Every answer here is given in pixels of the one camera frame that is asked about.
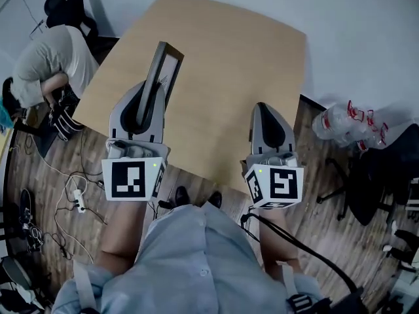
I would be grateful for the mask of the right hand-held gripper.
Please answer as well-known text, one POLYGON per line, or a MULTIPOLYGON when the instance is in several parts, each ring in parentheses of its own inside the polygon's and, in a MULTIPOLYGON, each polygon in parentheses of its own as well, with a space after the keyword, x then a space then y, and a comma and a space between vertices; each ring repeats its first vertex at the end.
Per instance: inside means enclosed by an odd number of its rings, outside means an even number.
POLYGON ((259 102, 251 114, 251 154, 244 161, 244 181, 253 206, 284 209, 302 201, 304 168, 298 165, 293 128, 270 105, 259 102), (285 150, 263 154, 270 149, 285 150))

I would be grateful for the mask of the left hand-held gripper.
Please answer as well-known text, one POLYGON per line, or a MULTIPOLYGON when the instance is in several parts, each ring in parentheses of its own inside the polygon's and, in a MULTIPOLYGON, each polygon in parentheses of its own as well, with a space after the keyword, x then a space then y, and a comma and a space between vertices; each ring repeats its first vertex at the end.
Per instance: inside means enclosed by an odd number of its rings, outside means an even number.
POLYGON ((101 161, 105 195, 109 201, 152 201, 157 199, 170 148, 161 144, 166 110, 163 86, 149 96, 146 110, 139 105, 145 82, 120 99, 109 117, 108 156, 101 161), (132 136, 141 125, 141 133, 132 136))

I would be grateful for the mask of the black picture frame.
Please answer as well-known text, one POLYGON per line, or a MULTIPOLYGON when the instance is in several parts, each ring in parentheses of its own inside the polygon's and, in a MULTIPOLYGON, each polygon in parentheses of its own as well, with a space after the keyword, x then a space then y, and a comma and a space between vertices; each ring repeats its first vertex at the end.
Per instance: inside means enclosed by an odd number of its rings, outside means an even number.
POLYGON ((142 126, 151 107, 151 96, 159 88, 164 92, 164 108, 168 102, 179 73, 184 55, 167 42, 160 41, 156 48, 137 110, 137 123, 142 126))

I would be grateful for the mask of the person's left forearm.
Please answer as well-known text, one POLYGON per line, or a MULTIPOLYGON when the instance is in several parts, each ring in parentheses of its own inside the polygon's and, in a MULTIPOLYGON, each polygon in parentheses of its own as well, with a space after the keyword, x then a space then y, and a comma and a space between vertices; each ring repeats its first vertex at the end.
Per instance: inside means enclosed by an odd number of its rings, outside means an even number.
POLYGON ((106 226, 95 265, 122 275, 133 265, 141 243, 147 204, 122 201, 106 226))

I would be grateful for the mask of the person's right forearm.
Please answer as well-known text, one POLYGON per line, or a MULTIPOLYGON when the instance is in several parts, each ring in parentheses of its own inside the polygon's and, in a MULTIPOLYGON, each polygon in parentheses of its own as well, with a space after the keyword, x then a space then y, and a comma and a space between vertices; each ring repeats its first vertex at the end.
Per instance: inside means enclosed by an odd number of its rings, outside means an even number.
MULTIPOLYGON (((282 209, 259 209, 259 216, 291 233, 287 227, 282 209)), ((263 223, 259 223, 259 241, 264 270, 271 278, 280 280, 282 268, 278 262, 286 263, 295 273, 302 273, 297 248, 282 237, 276 235, 263 223)))

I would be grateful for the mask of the round light wooden table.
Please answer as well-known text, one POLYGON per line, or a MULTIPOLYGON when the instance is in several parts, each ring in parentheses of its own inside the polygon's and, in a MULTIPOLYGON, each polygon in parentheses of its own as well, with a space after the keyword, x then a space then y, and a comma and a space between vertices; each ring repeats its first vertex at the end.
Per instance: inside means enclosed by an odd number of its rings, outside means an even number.
POLYGON ((169 163, 247 192, 240 161, 250 152, 252 109, 265 102, 294 124, 305 34, 216 1, 156 0, 100 65, 75 120, 108 135, 112 109, 145 80, 161 41, 184 55, 165 114, 169 163))

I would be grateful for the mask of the person's black shoe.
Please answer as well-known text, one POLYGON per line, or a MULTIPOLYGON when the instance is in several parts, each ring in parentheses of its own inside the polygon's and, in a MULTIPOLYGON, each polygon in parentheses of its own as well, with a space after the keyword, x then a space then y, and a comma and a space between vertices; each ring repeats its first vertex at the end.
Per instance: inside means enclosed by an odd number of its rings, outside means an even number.
POLYGON ((214 207, 220 209, 222 205, 223 196, 220 191, 215 191, 209 198, 208 202, 212 204, 214 207))
POLYGON ((176 207, 181 207, 191 203, 187 189, 184 186, 177 187, 174 202, 176 207))

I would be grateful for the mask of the white power strip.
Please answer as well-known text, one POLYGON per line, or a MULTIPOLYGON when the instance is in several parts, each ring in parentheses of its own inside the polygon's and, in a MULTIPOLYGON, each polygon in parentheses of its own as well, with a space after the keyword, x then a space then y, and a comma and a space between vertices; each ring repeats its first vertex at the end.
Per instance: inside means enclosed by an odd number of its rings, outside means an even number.
POLYGON ((83 198, 83 192, 80 189, 76 189, 73 191, 73 196, 75 199, 75 205, 77 207, 77 210, 79 213, 85 213, 86 212, 86 206, 84 203, 84 198, 83 198))

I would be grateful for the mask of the black mesh office chair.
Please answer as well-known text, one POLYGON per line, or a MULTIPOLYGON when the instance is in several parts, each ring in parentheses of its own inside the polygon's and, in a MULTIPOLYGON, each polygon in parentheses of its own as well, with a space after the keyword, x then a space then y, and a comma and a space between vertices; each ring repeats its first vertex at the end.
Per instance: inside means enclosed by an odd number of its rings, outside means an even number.
POLYGON ((411 124, 384 149, 371 148, 363 154, 368 178, 393 194, 395 202, 405 205, 410 182, 419 179, 419 125, 411 124))
POLYGON ((377 157, 366 152, 359 158, 349 158, 345 172, 334 158, 327 158, 325 164, 334 165, 342 179, 342 186, 326 196, 318 196, 316 203, 321 204, 331 198, 344 194, 344 207, 337 220, 346 217, 351 211, 363 226, 368 225, 380 209, 388 213, 387 222, 393 217, 397 205, 406 205, 409 198, 410 181, 398 178, 394 182, 383 178, 383 171, 376 175, 373 161, 377 157))

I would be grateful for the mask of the person's light blue shirt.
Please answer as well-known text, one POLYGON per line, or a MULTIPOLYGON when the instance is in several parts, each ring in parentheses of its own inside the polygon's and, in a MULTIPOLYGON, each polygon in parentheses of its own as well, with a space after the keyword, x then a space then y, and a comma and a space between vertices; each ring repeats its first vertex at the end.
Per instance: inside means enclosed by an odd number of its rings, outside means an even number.
POLYGON ((59 291, 52 314, 87 307, 101 314, 291 314, 287 300, 295 294, 322 299, 313 277, 271 278, 239 225, 206 203, 154 221, 126 273, 82 267, 59 291))

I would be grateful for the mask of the black pack with buckle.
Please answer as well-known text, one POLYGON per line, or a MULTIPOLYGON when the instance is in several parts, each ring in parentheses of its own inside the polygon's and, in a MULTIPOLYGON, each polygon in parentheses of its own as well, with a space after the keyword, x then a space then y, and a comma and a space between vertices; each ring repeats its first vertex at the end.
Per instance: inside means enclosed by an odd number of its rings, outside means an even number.
POLYGON ((288 300, 292 314, 369 314, 361 299, 363 287, 333 304, 329 298, 313 303, 309 296, 292 295, 288 300))

